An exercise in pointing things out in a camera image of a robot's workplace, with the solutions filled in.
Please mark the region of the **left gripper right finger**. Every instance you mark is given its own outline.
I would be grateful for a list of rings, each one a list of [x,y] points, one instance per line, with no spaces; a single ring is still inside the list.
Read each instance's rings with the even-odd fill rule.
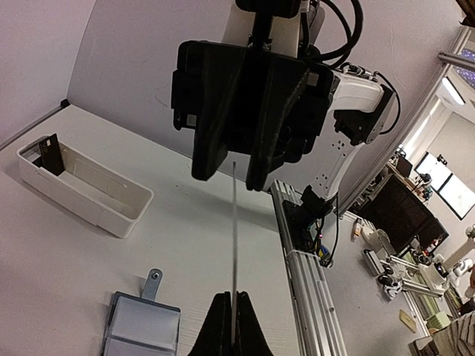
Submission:
[[[237,321],[233,355],[271,355],[252,301],[245,291],[237,293]]]

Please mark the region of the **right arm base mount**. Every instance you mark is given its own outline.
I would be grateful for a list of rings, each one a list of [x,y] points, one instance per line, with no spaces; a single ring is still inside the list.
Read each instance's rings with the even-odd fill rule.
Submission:
[[[282,207],[294,247],[315,253],[321,247],[321,233],[326,216],[333,210],[337,195],[328,200],[318,196],[308,185],[301,195],[301,204],[284,200]]]

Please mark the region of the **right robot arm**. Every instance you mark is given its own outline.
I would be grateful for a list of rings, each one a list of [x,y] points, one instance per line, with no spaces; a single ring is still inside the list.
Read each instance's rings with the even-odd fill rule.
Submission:
[[[308,12],[316,1],[234,1],[220,42],[189,40],[177,51],[171,107],[177,130],[192,129],[191,174],[210,179],[228,154],[249,157],[246,187],[261,191],[269,174],[321,151],[305,190],[331,203],[358,149],[381,132],[396,92],[352,65],[331,59],[358,43],[363,10],[346,43],[321,53],[311,45]]]

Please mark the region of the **blue card holder wallet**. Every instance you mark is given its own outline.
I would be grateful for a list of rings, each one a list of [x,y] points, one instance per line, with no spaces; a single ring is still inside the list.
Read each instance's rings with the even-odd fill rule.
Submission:
[[[163,273],[149,271],[141,295],[117,291],[111,298],[102,355],[176,355],[181,309],[156,301]]]

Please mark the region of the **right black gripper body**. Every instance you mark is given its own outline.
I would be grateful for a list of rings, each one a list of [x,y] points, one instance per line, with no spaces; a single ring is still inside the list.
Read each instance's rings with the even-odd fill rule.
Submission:
[[[229,152],[297,162],[321,134],[333,72],[270,51],[186,41],[172,76],[176,130],[194,131],[193,160],[220,165]]]

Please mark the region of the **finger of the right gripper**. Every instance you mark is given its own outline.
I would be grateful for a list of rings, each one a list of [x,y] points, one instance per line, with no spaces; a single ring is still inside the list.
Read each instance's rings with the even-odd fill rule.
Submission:
[[[279,133],[297,98],[305,90],[309,70],[269,72],[258,111],[258,123],[252,145],[246,188],[261,191],[270,172]]]
[[[208,47],[200,79],[203,105],[191,174],[206,181],[228,152],[251,153],[260,107],[260,54],[242,47]]]

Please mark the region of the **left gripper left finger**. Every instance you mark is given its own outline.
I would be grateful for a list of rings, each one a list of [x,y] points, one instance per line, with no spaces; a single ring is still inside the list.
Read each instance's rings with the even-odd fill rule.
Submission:
[[[231,294],[229,291],[214,296],[197,339],[189,352],[192,355],[233,355],[231,341]]]

